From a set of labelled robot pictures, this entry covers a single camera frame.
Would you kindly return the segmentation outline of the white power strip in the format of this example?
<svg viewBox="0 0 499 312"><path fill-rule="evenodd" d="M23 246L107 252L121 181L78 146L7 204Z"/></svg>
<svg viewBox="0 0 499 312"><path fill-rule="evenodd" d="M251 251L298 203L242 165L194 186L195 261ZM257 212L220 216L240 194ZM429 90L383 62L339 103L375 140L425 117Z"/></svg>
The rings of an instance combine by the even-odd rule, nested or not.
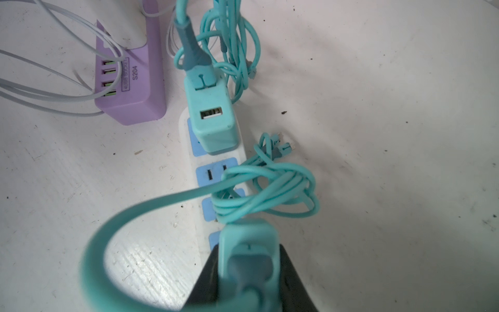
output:
<svg viewBox="0 0 499 312"><path fill-rule="evenodd" d="M192 184L196 189L220 182L224 170L240 165L247 160L246 149L242 142L230 152L209 155L192 131L188 109L185 109L180 115L179 134L184 154L187 156L185 163L188 173L191 175ZM217 220L210 194L191 200L191 207L200 259L204 262L218 244L220 232L224 225Z"/></svg>

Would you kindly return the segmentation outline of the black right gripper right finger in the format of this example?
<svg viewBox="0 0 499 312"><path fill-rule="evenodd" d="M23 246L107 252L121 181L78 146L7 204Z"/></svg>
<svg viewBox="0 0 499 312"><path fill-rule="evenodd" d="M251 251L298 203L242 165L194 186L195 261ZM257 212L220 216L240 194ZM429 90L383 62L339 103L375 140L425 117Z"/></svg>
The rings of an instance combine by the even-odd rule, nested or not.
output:
<svg viewBox="0 0 499 312"><path fill-rule="evenodd" d="M285 247L279 245L279 296L283 312L318 312L305 289Z"/></svg>

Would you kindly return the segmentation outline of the purple power strip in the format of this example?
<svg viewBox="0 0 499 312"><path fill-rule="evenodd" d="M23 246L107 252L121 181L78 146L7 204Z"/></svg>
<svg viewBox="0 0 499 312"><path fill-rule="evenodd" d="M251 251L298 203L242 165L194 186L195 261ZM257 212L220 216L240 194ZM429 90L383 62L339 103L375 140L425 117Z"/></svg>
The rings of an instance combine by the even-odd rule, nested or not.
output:
<svg viewBox="0 0 499 312"><path fill-rule="evenodd" d="M96 107L124 126L161 119L166 113L161 28L156 1L90 1L97 28L123 48L120 64L96 56Z"/></svg>

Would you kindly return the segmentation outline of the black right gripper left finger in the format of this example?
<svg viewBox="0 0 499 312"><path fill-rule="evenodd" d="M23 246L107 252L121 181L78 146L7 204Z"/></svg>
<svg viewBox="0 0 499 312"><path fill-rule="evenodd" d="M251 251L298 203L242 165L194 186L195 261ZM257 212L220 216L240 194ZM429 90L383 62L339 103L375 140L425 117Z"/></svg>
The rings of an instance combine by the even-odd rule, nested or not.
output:
<svg viewBox="0 0 499 312"><path fill-rule="evenodd" d="M218 305L218 250L218 247L214 247L211 251L183 309L220 311Z"/></svg>

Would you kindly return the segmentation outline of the teal charger round plug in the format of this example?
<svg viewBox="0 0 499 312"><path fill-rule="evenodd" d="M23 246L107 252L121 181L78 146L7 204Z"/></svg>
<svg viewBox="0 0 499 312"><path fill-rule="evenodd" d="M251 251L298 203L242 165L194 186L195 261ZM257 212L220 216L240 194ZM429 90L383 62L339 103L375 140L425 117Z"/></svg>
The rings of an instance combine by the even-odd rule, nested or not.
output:
<svg viewBox="0 0 499 312"><path fill-rule="evenodd" d="M154 198L109 219L88 243L81 263L81 287L97 311L154 311L155 307L122 292L105 269L110 240L143 214L210 194L219 223L218 305L220 311L282 311L279 296L278 231L255 218L264 212L285 218L317 214L320 203L314 175L305 167L281 162L292 152L278 135L261 135L255 155L225 170L221 181L206 187Z"/></svg>

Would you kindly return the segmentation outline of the teal charger with cable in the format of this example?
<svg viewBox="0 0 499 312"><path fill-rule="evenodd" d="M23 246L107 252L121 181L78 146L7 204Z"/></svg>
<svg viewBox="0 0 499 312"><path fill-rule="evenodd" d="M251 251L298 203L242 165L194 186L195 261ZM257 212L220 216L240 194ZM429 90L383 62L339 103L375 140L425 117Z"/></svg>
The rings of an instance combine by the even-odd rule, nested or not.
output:
<svg viewBox="0 0 499 312"><path fill-rule="evenodd" d="M174 66L184 80L188 112L203 149L211 155L239 145L234 104L257 72L261 43L253 25L240 13L240 1L214 1L195 34L187 1L177 1L174 26L182 47Z"/></svg>

